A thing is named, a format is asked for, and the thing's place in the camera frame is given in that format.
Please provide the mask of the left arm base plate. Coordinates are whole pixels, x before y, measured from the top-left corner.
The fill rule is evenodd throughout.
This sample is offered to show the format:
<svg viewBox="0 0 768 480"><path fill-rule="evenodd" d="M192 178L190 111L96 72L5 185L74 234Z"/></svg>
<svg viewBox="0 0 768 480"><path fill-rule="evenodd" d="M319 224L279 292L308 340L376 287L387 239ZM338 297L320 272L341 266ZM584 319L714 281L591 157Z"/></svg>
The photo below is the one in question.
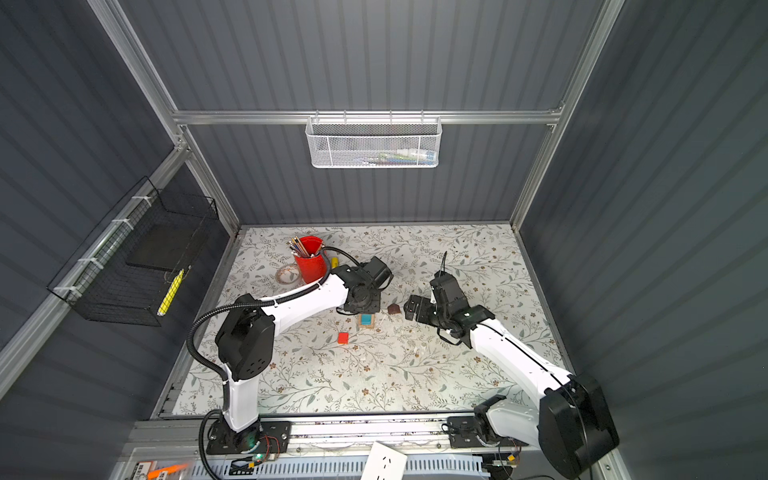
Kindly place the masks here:
<svg viewBox="0 0 768 480"><path fill-rule="evenodd" d="M224 420L215 420L204 433L206 453L211 455L266 455L287 451L292 423L259 421L235 432Z"/></svg>

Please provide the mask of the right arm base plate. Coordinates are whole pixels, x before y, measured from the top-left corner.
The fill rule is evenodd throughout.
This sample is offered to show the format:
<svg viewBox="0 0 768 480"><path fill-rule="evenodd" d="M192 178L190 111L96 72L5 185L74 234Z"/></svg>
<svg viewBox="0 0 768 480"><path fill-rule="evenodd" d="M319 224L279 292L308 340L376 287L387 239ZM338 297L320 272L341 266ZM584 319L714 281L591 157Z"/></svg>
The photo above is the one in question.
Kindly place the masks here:
<svg viewBox="0 0 768 480"><path fill-rule="evenodd" d="M450 416L441 424L441 431L448 435L450 446L454 449L528 446L521 440L496 435L474 416Z"/></svg>

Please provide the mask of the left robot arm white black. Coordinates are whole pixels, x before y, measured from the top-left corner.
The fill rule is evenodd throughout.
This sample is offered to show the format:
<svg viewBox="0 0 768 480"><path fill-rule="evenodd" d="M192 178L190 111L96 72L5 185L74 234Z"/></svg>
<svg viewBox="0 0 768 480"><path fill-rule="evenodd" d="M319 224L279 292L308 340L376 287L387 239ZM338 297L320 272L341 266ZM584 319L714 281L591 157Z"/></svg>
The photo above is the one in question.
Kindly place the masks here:
<svg viewBox="0 0 768 480"><path fill-rule="evenodd" d="M359 265L340 265L302 288L255 300L244 295L235 302L215 338L224 371L223 418L234 432L259 422L259 376L272 362L276 338L315 314L375 314L381 293L393 274L379 258Z"/></svg>

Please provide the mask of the wood block plank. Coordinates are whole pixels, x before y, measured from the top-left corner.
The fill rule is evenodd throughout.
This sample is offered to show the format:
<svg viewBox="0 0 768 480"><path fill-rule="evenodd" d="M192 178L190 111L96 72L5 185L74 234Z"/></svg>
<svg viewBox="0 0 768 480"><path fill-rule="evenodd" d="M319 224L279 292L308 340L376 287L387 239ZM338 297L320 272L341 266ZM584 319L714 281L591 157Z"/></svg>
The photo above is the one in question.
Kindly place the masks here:
<svg viewBox="0 0 768 480"><path fill-rule="evenodd" d="M374 316L374 326L373 326L372 328L365 328L365 327L362 327L362 326L360 325L360 317L361 317L361 315L362 315L362 314L360 314L360 315L358 316L358 325L359 325L361 328L363 328L363 329L373 329L373 328L375 327L375 315L374 315L374 314L372 314L372 315Z"/></svg>

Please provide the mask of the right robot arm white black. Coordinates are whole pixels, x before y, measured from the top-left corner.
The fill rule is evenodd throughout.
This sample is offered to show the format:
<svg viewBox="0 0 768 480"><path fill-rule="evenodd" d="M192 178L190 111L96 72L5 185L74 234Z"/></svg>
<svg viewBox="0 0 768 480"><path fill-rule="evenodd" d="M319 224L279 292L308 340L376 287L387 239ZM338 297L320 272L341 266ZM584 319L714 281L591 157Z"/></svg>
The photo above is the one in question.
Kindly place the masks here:
<svg viewBox="0 0 768 480"><path fill-rule="evenodd" d="M619 445L602 388L592 376L575 375L537 354L489 309L470 305L453 275L436 272L430 287L429 296L412 295L404 303L406 319L482 355L536 404L526 408L495 395L474 408L464 430L467 438L491 446L517 440L536 447L566 479L579 478Z"/></svg>

